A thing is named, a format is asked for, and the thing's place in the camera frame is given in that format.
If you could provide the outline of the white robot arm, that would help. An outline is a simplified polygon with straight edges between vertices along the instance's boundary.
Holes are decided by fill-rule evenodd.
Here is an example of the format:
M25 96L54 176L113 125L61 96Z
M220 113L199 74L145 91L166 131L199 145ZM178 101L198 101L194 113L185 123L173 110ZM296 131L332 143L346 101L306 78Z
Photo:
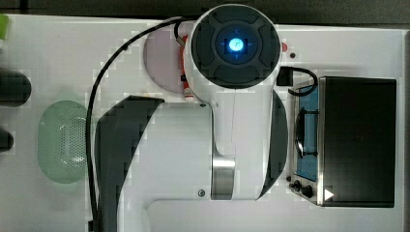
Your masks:
M149 232L157 201L258 200L283 170L274 23L249 6L214 7L193 24L183 57L191 102L129 96L97 124L100 232Z

